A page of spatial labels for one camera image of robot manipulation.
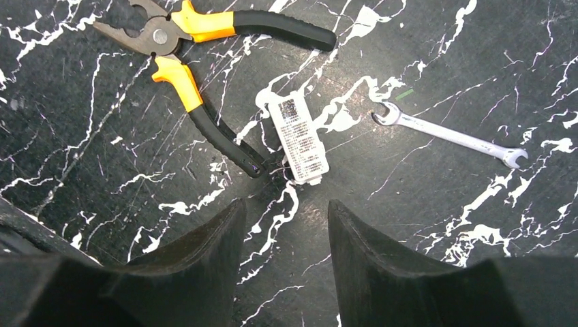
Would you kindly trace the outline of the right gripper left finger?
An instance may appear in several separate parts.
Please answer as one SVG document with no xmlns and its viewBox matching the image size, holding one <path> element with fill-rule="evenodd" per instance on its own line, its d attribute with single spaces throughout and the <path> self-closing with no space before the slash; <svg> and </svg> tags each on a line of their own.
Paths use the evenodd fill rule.
<svg viewBox="0 0 578 327">
<path fill-rule="evenodd" d="M 121 266 L 1 249 L 2 326 L 229 326 L 246 204 Z"/>
</svg>

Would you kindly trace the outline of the yellow black pliers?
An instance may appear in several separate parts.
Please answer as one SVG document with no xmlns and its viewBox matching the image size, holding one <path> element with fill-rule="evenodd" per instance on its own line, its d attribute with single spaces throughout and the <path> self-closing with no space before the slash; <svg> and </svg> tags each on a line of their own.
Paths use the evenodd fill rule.
<svg viewBox="0 0 578 327">
<path fill-rule="evenodd" d="M 261 156 L 245 142 L 237 144 L 228 126 L 220 127 L 198 89 L 188 65 L 177 56 L 182 42 L 201 43 L 237 35 L 268 35 L 302 48 L 332 51 L 336 34 L 311 23 L 264 10 L 239 10 L 201 14 L 191 1 L 182 1 L 181 10 L 167 12 L 154 1 L 130 1 L 147 21 L 140 31 L 94 22 L 94 28 L 118 44 L 150 56 L 157 66 L 155 82 L 170 83 L 196 128 L 222 155 L 252 178 L 265 169 Z"/>
</svg>

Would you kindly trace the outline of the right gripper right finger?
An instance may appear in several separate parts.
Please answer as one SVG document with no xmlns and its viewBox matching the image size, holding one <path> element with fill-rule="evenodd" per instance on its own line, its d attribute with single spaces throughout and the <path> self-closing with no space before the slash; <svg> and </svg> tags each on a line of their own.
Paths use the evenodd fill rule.
<svg viewBox="0 0 578 327">
<path fill-rule="evenodd" d="M 577 259 L 437 261 L 371 227 L 339 200 L 328 231 L 343 326 L 576 326 Z"/>
</svg>

